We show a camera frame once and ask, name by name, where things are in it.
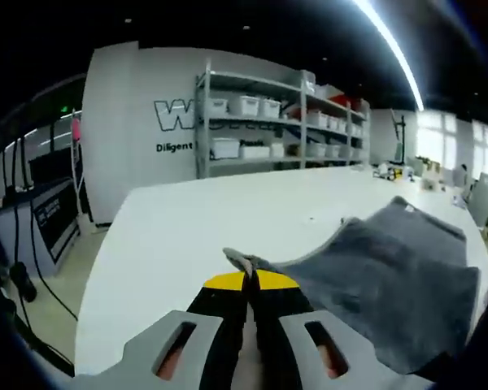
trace pink object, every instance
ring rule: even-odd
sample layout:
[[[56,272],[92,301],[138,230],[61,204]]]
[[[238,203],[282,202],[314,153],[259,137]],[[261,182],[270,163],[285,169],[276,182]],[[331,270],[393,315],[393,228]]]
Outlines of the pink object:
[[[72,139],[74,141],[79,141],[81,137],[80,133],[80,120],[78,118],[74,118],[72,120]]]

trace white table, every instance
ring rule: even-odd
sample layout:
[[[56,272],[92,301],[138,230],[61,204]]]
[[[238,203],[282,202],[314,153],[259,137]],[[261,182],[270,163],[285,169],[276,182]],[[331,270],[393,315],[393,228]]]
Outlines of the white table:
[[[231,247],[271,262],[322,245],[340,218],[367,218],[401,195],[463,229],[470,266],[481,270],[477,318],[488,289],[488,253],[467,210],[445,193],[372,178],[350,167],[226,176],[130,193],[99,250],[81,304],[76,373],[117,363],[124,344],[170,310],[185,310],[213,275],[235,271]]]

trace gray gripper frame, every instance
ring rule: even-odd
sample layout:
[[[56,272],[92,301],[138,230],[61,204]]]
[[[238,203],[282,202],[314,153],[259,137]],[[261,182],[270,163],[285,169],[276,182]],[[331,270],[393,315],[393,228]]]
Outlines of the gray gripper frame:
[[[195,325],[172,378],[154,374],[160,367],[181,325]],[[174,310],[131,339],[124,346],[121,361],[97,375],[78,375],[70,389],[196,390],[203,376],[204,363],[222,318]]]
[[[327,310],[280,318],[298,366],[303,390],[421,390],[432,384],[416,375],[400,375],[380,363],[370,341]],[[331,379],[306,324],[320,323],[341,352],[347,372]]]

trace window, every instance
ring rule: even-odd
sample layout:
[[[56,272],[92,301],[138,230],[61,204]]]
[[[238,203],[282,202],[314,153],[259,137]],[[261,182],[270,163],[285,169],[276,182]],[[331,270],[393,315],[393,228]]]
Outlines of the window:
[[[482,172],[488,174],[488,126],[473,122],[473,169],[472,177],[479,179]]]
[[[457,159],[457,122],[452,114],[436,111],[417,113],[418,156],[430,158],[452,170]]]

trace ceiling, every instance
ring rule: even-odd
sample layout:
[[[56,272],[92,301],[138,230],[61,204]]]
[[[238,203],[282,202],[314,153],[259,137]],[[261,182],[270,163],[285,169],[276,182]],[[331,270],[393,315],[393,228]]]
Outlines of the ceiling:
[[[0,10],[0,122],[43,89],[86,73],[94,48],[135,40],[141,47],[248,54],[309,69],[320,83],[362,96],[374,107],[416,107],[389,46],[351,0],[180,3]],[[371,3],[405,53],[425,107],[488,123],[488,0]],[[81,98],[83,79],[75,84],[73,102]],[[36,115],[20,116],[25,131],[29,122],[57,115],[64,95],[39,103]],[[16,131],[22,130],[0,127],[0,144]]]

